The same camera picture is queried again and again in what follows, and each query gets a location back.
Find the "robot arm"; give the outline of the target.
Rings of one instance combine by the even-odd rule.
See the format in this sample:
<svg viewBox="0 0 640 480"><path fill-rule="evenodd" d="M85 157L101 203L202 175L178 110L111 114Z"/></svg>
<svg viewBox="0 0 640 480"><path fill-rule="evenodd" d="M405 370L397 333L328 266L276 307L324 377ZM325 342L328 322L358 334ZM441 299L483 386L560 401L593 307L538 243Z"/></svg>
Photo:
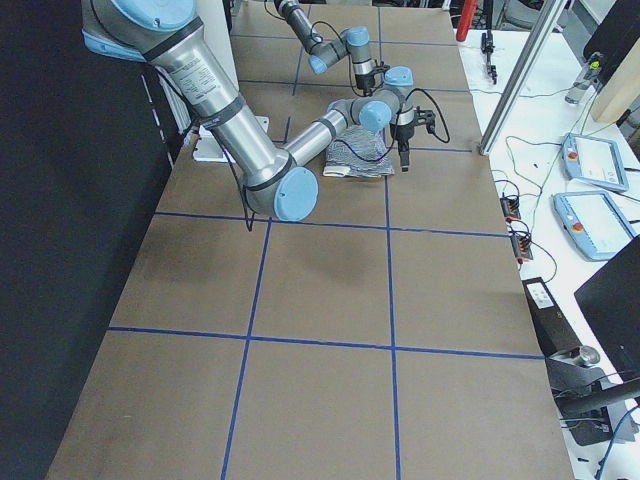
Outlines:
<svg viewBox="0 0 640 480"><path fill-rule="evenodd" d="M308 54L308 64L315 75L326 73L343 59L349 61L349 79L357 96L370 97L380 87L376 82L390 68L372 56L369 31L356 26L338 33L324 21L312 23L298 1L274 1L280 18L285 21Z"/></svg>
<svg viewBox="0 0 640 480"><path fill-rule="evenodd" d="M435 127L435 115L413 104L413 75L404 66L373 61L366 27L352 27L326 42L296 1L275 8L309 55L316 74L343 58L353 66L362 96L333 102L290 143L279 148L205 42L205 25L193 1L84 1L83 37L97 54L164 69L201 125L243 172L238 184L246 208L284 221L314 209L318 182L306 164L347 128L388 128L401 167L409 166L409 141L418 125Z"/></svg>

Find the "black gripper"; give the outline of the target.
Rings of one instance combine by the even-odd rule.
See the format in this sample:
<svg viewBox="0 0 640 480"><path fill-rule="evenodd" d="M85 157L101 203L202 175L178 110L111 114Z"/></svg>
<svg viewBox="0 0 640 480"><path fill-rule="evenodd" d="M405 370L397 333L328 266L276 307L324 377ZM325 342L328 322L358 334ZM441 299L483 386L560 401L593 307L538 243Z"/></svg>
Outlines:
<svg viewBox="0 0 640 480"><path fill-rule="evenodd" d="M377 89L376 76L384 75L389 69L389 65L373 59L354 63L353 73L356 88L360 90L363 95L372 95Z"/></svg>
<svg viewBox="0 0 640 480"><path fill-rule="evenodd" d="M389 124L392 139L398 144L398 154L402 172L408 172L410 168L409 141L415 134L417 127L424 127L428 134L434 135L436 131L436 115L432 110L413 107L406 111L400 111Z"/></svg>

